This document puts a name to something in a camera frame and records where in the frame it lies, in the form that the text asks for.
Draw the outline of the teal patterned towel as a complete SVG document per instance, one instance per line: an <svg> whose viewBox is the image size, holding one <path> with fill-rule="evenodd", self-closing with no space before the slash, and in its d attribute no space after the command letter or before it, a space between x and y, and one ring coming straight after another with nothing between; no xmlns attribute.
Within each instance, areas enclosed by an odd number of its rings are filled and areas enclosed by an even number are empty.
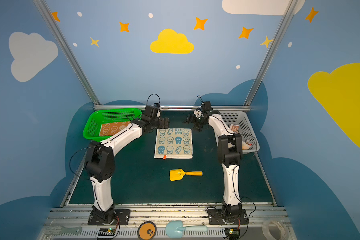
<svg viewBox="0 0 360 240"><path fill-rule="evenodd" d="M155 159L192 159L192 130L187 128L157 129Z"/></svg>

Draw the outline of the white plastic basket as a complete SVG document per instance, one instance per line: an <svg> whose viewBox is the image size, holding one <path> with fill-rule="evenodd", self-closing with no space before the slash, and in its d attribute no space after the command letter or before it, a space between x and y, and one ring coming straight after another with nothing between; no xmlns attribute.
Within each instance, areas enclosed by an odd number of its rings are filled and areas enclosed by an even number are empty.
<svg viewBox="0 0 360 240"><path fill-rule="evenodd" d="M242 135L242 141L250 146L249 149L243 150L243 154L250 154L260 150L260 144L245 112L241 111L220 111L222 121L227 125L227 129L233 132L233 128L237 128L236 132Z"/></svg>

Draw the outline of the orange jellyfish pattern towel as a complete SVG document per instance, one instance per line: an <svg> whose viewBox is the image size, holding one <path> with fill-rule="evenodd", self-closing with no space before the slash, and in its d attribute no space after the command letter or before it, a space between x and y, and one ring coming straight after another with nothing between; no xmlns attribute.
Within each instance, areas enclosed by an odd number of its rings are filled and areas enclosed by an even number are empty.
<svg viewBox="0 0 360 240"><path fill-rule="evenodd" d="M114 122L102 124L99 132L100 137L110 137L124 130L130 122Z"/></svg>

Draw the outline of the green plastic basket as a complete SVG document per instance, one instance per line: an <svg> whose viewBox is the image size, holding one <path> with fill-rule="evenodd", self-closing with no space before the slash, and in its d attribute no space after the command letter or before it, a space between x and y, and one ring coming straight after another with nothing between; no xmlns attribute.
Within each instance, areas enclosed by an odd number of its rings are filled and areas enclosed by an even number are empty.
<svg viewBox="0 0 360 240"><path fill-rule="evenodd" d="M124 130L130 123L142 115L139 109L100 110L92 113L83 130L87 140L101 142Z"/></svg>

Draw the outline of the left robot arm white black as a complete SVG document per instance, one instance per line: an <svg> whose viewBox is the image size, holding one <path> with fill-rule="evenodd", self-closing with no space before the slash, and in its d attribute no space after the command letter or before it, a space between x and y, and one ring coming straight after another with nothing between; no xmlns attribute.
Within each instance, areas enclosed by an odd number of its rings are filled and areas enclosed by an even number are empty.
<svg viewBox="0 0 360 240"><path fill-rule="evenodd" d="M90 177L94 193L94 205L88 225L116 225L117 214L112 198L111 179L116 169L115 156L132 141L155 129L168 129L169 118L161 117L161 105L147 105L141 118L119 133L101 142L92 142L86 154L85 169Z"/></svg>

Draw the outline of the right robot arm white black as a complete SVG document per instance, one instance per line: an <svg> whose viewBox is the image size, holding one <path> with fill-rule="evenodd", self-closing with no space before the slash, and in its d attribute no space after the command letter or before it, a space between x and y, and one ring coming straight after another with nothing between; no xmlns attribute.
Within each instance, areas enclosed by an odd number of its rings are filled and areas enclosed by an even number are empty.
<svg viewBox="0 0 360 240"><path fill-rule="evenodd" d="M217 137L217 157L224 173L222 217L227 223L239 220L244 215L239 194L239 169L243 157L242 136L227 126L217 110L198 108L188 115L185 122L192 123L198 131L205 125L213 128Z"/></svg>

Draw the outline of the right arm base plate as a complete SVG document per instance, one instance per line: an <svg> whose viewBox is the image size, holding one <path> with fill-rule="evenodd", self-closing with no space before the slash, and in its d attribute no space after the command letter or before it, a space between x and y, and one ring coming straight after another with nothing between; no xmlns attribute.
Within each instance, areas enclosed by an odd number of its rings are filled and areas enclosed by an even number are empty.
<svg viewBox="0 0 360 240"><path fill-rule="evenodd" d="M245 225L249 222L244 209L229 211L228 209L207 208L210 225Z"/></svg>

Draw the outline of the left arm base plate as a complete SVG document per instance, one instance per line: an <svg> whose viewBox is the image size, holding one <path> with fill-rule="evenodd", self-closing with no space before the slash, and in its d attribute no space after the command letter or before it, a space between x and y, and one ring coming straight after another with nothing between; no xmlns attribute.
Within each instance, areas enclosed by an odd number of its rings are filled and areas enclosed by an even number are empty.
<svg viewBox="0 0 360 240"><path fill-rule="evenodd" d="M103 212L93 208L88 220L88 226L113 226L116 224L126 226L129 223L130 214L131 210L109 209Z"/></svg>

